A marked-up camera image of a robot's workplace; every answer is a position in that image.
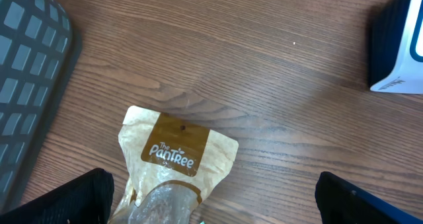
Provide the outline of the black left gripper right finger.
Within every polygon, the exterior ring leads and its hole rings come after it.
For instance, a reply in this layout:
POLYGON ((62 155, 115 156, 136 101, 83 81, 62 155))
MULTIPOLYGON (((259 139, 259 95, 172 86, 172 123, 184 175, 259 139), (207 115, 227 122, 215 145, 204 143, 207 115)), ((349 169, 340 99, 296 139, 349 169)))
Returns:
POLYGON ((323 224, 422 224, 422 220, 324 171, 316 184, 315 199, 323 224))

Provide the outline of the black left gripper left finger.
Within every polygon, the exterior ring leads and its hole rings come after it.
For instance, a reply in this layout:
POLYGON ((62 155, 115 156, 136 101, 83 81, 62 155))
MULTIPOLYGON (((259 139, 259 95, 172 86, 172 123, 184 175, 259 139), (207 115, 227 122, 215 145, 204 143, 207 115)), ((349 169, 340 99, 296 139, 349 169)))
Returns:
POLYGON ((95 168, 1 215, 1 224, 107 223, 114 194, 113 175, 95 168))

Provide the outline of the brown white snack packet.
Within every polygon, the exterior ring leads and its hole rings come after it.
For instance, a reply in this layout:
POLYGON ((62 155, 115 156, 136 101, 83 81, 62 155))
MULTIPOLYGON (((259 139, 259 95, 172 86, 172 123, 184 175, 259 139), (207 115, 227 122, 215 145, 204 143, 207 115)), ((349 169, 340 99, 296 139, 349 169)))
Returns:
POLYGON ((188 223, 239 148, 214 130, 138 106, 128 108, 118 141, 130 176, 110 223, 188 223))

